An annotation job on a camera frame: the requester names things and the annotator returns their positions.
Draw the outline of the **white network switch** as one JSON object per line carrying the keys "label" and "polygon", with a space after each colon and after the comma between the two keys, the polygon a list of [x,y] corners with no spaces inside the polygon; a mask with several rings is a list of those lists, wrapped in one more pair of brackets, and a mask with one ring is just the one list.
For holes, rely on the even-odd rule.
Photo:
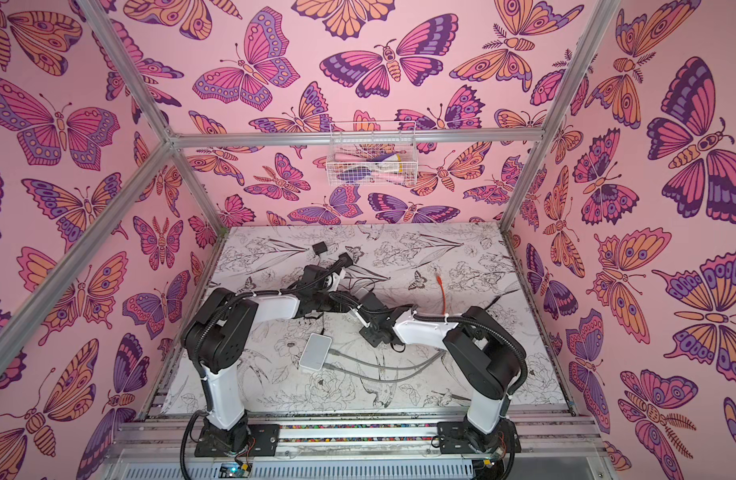
{"label": "white network switch", "polygon": [[308,373],[321,371],[329,355],[331,345],[331,337],[312,333],[299,358],[300,369]]}

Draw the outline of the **black adapter cable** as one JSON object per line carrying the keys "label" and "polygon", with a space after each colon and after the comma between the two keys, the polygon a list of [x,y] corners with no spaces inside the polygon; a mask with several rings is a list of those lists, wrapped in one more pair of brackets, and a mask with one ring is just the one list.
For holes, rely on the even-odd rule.
{"label": "black adapter cable", "polygon": [[386,275],[357,265],[343,268],[343,270],[344,279],[337,291],[345,292],[357,300],[371,293],[379,284],[390,280]]}

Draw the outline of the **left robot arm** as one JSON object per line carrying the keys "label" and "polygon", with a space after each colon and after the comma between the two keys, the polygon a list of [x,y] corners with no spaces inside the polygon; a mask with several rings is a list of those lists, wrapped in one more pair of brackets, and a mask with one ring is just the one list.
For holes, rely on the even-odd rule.
{"label": "left robot arm", "polygon": [[293,320],[313,312],[330,311],[329,294],[338,289],[344,266],[309,265],[302,277],[279,290],[235,293],[214,289],[190,320],[181,343],[195,369],[206,406],[190,419],[184,439],[191,439],[197,419],[203,419],[195,441],[195,455],[235,456],[252,449],[253,433],[236,380],[254,326]]}

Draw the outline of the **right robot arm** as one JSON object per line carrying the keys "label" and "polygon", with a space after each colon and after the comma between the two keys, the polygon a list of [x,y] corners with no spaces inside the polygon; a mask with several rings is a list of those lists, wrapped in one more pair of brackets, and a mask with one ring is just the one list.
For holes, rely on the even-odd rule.
{"label": "right robot arm", "polygon": [[421,313],[413,306],[388,307],[369,294],[350,312],[371,345],[424,345],[445,351],[473,389],[462,436],[478,453],[503,450],[507,412],[528,375],[526,351],[485,309],[461,314]]}

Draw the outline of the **black power adapter near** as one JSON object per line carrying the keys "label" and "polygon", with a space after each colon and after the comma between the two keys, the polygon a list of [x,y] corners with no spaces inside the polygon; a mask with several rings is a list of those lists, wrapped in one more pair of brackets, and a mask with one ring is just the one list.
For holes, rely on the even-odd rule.
{"label": "black power adapter near", "polygon": [[338,260],[335,263],[335,267],[338,269],[343,269],[351,267],[353,264],[353,258],[348,253],[342,253],[339,255]]}

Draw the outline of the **black power adapter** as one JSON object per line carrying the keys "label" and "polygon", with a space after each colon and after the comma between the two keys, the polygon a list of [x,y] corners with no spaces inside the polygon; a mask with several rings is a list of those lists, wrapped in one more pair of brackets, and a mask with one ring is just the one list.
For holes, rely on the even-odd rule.
{"label": "black power adapter", "polygon": [[318,242],[312,245],[312,250],[316,255],[321,255],[328,251],[328,246],[325,242]]}
{"label": "black power adapter", "polygon": [[348,253],[342,253],[339,255],[338,260],[335,263],[335,267],[338,269],[343,269],[351,267],[353,264],[353,258]]}

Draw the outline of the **black power adapter far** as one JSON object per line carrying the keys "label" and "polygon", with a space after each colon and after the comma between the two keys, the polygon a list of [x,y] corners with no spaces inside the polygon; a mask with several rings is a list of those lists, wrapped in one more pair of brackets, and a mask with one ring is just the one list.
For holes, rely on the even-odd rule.
{"label": "black power adapter far", "polygon": [[318,242],[312,245],[312,250],[316,255],[321,255],[328,251],[328,246],[325,242]]}

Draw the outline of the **front aluminium rail base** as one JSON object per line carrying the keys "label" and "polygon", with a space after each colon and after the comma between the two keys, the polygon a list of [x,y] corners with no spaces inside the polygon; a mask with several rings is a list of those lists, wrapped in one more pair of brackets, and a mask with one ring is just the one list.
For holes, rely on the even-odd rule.
{"label": "front aluminium rail base", "polygon": [[126,424],[102,479],[614,479],[597,427],[522,410],[489,452],[469,446],[460,411],[344,417],[255,415],[248,447],[196,444],[184,418]]}

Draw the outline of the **aluminium frame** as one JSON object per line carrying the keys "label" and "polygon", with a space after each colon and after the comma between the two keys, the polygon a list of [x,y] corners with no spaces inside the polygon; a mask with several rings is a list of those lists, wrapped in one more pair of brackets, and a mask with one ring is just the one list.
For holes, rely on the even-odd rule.
{"label": "aluminium frame", "polygon": [[195,201],[211,221],[213,228],[215,230],[222,229],[223,224],[218,218],[218,210],[211,205],[206,190],[195,177],[191,167],[186,163],[183,155],[184,149],[225,145],[320,146],[329,145],[334,141],[341,144],[400,143],[407,139],[437,143],[527,140],[535,142],[536,148],[533,153],[538,155],[540,149],[548,145],[550,137],[557,131],[561,116],[565,109],[569,107],[581,78],[591,64],[605,31],[615,17],[620,4],[617,1],[599,1],[594,6],[591,17],[576,43],[576,51],[565,75],[564,83],[555,96],[545,122],[539,128],[481,128],[414,132],[390,129],[375,133],[345,131],[336,133],[229,133],[219,135],[182,135],[172,132],[155,102],[149,98],[143,81],[139,79],[132,60],[125,53],[122,41],[115,33],[111,20],[101,5],[96,1],[82,1],[79,6],[86,15],[89,27],[101,40],[113,62],[120,68],[124,82],[129,87],[133,98],[142,108],[145,119],[149,122],[160,142],[157,148],[152,151],[149,159],[136,169],[135,173],[124,184],[122,191],[81,236],[76,246],[71,248],[69,253],[58,262],[48,279],[13,313],[9,323],[0,335],[0,375],[25,346],[37,328],[40,327],[49,309],[60,298],[74,276],[109,239],[113,229],[133,207],[135,200],[148,184],[150,178],[167,162],[174,162],[180,169]]}

